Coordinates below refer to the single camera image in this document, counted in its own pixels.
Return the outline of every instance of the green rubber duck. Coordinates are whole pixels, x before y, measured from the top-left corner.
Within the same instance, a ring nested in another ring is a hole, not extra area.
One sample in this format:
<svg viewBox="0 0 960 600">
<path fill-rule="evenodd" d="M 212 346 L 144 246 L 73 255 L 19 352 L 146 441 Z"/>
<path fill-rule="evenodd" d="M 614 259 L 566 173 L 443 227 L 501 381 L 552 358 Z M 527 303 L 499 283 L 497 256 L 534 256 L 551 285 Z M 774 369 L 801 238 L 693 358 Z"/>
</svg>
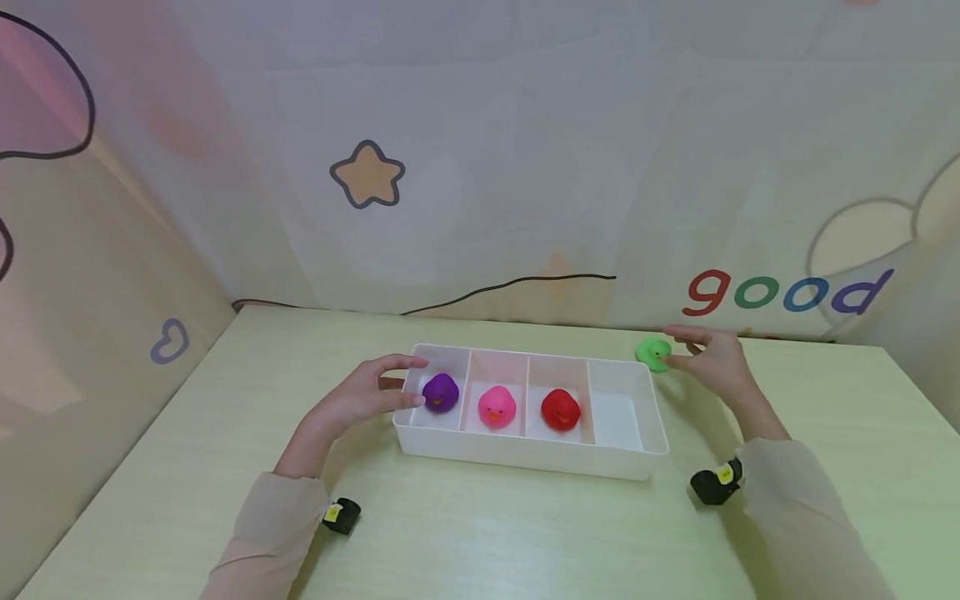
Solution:
<svg viewBox="0 0 960 600">
<path fill-rule="evenodd" d="M 652 372 L 669 371 L 663 364 L 663 357 L 673 352 L 670 343 L 660 338 L 647 338 L 636 347 L 636 360 L 646 365 Z"/>
</svg>

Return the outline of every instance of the red rubber duck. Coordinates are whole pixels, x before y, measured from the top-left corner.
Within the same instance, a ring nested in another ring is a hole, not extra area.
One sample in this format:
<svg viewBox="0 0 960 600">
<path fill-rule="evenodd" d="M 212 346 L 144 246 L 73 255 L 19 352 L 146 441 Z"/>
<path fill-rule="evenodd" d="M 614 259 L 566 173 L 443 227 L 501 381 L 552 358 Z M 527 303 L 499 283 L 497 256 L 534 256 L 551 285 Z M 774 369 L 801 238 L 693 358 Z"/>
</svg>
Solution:
<svg viewBox="0 0 960 600">
<path fill-rule="evenodd" d="M 580 404 L 567 390 L 554 390 L 540 405 L 543 421 L 557 431 L 569 431 L 580 420 Z"/>
</svg>

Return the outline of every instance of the letter d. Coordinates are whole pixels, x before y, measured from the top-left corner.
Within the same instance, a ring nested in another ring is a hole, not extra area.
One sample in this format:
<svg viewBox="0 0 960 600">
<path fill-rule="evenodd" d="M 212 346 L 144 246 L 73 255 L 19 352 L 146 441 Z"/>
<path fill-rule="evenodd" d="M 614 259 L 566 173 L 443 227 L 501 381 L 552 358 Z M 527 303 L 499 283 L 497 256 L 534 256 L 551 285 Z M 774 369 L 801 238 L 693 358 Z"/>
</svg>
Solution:
<svg viewBox="0 0 960 600">
<path fill-rule="evenodd" d="M 880 276 L 880 279 L 878 279 L 876 283 L 871 283 L 870 281 L 860 281 L 859 283 L 852 283 L 848 285 L 837 292 L 837 295 L 834 296 L 833 300 L 830 302 L 830 306 L 832 306 L 833 310 L 837 311 L 838 313 L 856 313 L 858 315 L 862 315 L 870 306 L 871 302 L 874 301 L 876 295 L 880 293 L 880 290 L 883 289 L 887 279 L 889 279 L 893 273 L 893 269 L 884 271 L 883 275 Z M 856 292 L 866 292 L 867 295 L 863 297 L 863 300 L 861 300 L 857 306 L 850 306 L 846 303 L 847 296 Z"/>
</svg>

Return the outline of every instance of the white plastic tray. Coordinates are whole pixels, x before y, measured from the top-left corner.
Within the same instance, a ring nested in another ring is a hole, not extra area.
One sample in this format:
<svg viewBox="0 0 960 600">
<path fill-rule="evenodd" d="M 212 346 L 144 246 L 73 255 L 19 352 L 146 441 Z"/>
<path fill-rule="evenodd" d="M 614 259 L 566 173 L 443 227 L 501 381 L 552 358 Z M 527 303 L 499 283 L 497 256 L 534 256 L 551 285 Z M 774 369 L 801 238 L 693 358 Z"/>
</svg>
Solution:
<svg viewBox="0 0 960 600">
<path fill-rule="evenodd" d="M 430 365 L 410 370 L 403 391 L 420 393 L 445 372 L 460 401 L 442 415 L 423 407 L 396 412 L 407 454 L 643 480 L 669 451 L 653 380 L 641 363 L 429 344 L 417 344 L 414 354 Z M 480 395 L 496 385 L 516 400 L 516 418 L 503 429 L 490 429 L 477 412 Z M 581 407 L 580 422 L 563 433 L 540 416 L 540 403 L 557 388 Z"/>
</svg>

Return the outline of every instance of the table surface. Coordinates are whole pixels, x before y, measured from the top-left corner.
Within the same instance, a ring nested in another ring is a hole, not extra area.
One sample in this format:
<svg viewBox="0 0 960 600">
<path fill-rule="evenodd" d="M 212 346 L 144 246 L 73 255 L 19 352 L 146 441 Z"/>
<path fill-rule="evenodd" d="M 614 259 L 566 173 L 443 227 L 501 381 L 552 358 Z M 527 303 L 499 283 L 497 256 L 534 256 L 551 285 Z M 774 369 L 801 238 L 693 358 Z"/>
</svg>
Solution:
<svg viewBox="0 0 960 600">
<path fill-rule="evenodd" d="M 19 597 L 197 597 L 256 474 L 363 359 L 427 342 L 629 360 L 643 337 L 248 306 Z M 898 596 L 954 588 L 960 437 L 893 360 L 879 348 L 744 347 Z M 657 384 L 671 451 L 643 483 L 407 456 L 386 416 L 354 428 L 324 480 L 363 518 L 349 538 L 321 528 L 291 597 L 775 597 L 742 494 L 716 510 L 686 488 L 733 455 L 732 418 L 681 373 Z"/>
</svg>

